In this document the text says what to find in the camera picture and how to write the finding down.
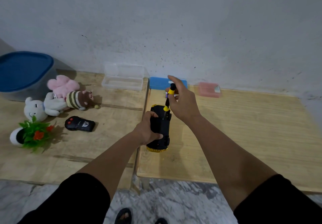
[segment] white stuffed toy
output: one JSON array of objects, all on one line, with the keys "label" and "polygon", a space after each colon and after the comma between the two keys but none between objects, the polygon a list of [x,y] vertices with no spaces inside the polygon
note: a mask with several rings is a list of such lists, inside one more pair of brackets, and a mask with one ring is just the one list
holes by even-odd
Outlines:
[{"label": "white stuffed toy", "polygon": [[43,121],[48,115],[58,116],[68,109],[65,99],[54,99],[54,93],[52,92],[46,95],[44,102],[28,97],[25,103],[24,114],[29,120],[32,120],[33,116],[35,116],[37,121]]}]

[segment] pink box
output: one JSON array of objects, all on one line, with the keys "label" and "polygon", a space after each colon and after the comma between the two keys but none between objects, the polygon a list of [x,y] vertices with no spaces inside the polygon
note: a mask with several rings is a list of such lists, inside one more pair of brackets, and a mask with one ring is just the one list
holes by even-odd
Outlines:
[{"label": "pink box", "polygon": [[198,84],[199,96],[219,98],[222,96],[217,83],[200,82]]}]

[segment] white pot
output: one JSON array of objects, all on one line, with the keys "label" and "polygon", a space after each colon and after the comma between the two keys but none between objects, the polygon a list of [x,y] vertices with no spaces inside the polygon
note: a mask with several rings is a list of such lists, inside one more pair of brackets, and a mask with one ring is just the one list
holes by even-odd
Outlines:
[{"label": "white pot", "polygon": [[18,147],[22,147],[24,141],[23,141],[23,128],[20,127],[18,129],[15,129],[11,134],[10,134],[10,142]]}]

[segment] forearm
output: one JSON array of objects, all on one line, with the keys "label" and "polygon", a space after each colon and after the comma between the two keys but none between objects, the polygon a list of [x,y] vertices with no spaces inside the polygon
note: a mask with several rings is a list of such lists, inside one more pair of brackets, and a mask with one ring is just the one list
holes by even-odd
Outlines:
[{"label": "forearm", "polygon": [[276,174],[203,116],[189,120],[187,125],[198,139],[213,175],[232,210],[256,187]]},{"label": "forearm", "polygon": [[112,199],[123,171],[131,155],[139,147],[140,141],[135,132],[128,133],[78,173],[88,173],[97,178],[106,187]]}]

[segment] striped hat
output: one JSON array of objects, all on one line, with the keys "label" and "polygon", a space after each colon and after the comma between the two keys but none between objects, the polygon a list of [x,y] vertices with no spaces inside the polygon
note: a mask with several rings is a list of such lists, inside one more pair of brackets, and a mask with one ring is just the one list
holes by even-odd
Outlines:
[{"label": "striped hat", "polygon": [[80,107],[82,107],[78,101],[78,93],[80,93],[80,91],[73,91],[67,94],[66,103],[68,107],[74,109],[79,109]]}]

